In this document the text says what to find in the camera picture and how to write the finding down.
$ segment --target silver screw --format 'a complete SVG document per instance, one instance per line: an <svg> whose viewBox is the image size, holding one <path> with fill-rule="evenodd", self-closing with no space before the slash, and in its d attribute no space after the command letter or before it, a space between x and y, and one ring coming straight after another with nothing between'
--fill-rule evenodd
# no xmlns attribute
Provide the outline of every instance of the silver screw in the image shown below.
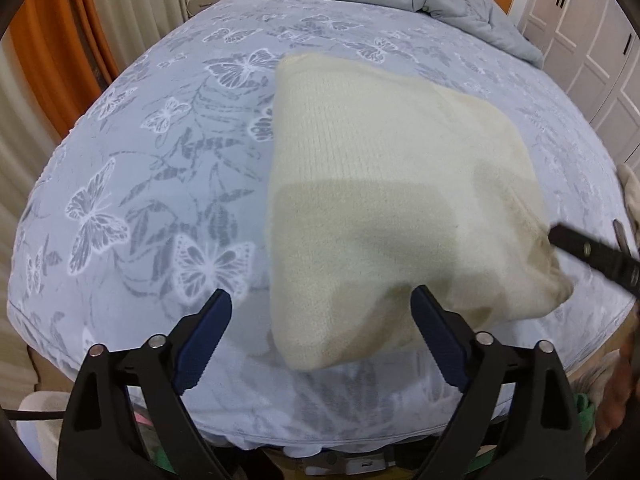
<svg viewBox="0 0 640 480"><path fill-rule="evenodd" d="M157 334L155 336L151 336L148 343L151 348L160 348L161 346L164 346L164 343L166 343L166 337L162 334Z"/></svg>
<svg viewBox="0 0 640 480"><path fill-rule="evenodd" d="M89 355L91 357L98 357L98 355L102 355L102 352L104 352L105 350L106 348L104 347L104 345L93 345L91 348L89 348Z"/></svg>
<svg viewBox="0 0 640 480"><path fill-rule="evenodd" d="M494 344L494 336L492 336L488 332L478 332L476 334L476 341L478 341L481 345L490 346Z"/></svg>
<svg viewBox="0 0 640 480"><path fill-rule="evenodd" d="M554 345L551 341L547 341L546 339L543 339L542 341L540 341L538 343L538 347L545 353L545 354L551 354L553 353L553 351L555 350Z"/></svg>

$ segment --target wardrobe door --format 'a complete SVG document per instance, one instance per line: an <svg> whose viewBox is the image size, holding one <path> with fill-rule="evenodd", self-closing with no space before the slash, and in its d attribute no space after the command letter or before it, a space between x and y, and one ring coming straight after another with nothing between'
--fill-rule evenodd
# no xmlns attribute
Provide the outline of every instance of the wardrobe door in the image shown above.
<svg viewBox="0 0 640 480"><path fill-rule="evenodd" d="M561 15L562 0L533 0L526 13L526 21L522 31L525 38L546 52Z"/></svg>
<svg viewBox="0 0 640 480"><path fill-rule="evenodd" d="M591 121L615 85L635 40L615 0L569 0L545 71Z"/></svg>
<svg viewBox="0 0 640 480"><path fill-rule="evenodd" d="M640 44L634 43L611 94L591 121L616 164L640 166Z"/></svg>

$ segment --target blue gripper pad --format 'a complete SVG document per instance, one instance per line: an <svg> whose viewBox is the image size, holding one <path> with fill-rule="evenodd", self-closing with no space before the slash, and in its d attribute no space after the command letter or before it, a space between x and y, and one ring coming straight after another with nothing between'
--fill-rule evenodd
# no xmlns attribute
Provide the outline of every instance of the blue gripper pad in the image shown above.
<svg viewBox="0 0 640 480"><path fill-rule="evenodd" d="M170 337L181 325L184 330L191 329L190 336L182 342L174 357L172 385L179 396L198 384L213 351L231 321L231 310L231 296L219 288L198 314L182 318L172 331Z"/></svg>
<svg viewBox="0 0 640 480"><path fill-rule="evenodd" d="M474 332L461 316L446 312L424 285L411 294L411 315L444 380L463 392L470 381L465 364Z"/></svg>

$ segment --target bed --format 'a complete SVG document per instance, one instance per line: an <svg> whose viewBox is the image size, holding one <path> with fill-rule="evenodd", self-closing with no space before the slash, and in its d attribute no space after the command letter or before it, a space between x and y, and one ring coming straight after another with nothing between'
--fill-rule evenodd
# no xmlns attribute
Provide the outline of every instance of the bed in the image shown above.
<svg viewBox="0 0 640 480"><path fill-rule="evenodd" d="M551 221L615 243L615 168L540 70L423 13L326 0L223 0L153 46L56 149L14 246L8 315L73 378L89 346L141 345L222 286L232 322L183 401L214 443L364 452L436 433L460 396L427 351L289 370L270 334L264 243L274 68L320 50L484 98L527 145ZM629 298L560 255L573 296L542 319L495 326L507 344L551 340L577 368L624 321ZM143 403L137 392L134 400ZM496 411L505 410L505 389Z"/></svg>

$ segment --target folded cream sweater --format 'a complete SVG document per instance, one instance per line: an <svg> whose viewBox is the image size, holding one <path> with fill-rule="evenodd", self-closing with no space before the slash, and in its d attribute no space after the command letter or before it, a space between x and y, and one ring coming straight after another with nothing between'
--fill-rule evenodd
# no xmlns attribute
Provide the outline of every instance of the folded cream sweater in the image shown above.
<svg viewBox="0 0 640 480"><path fill-rule="evenodd" d="M308 54L277 69L273 128L271 319L292 368L423 346L417 285L474 329L571 295L526 147L491 104Z"/></svg>

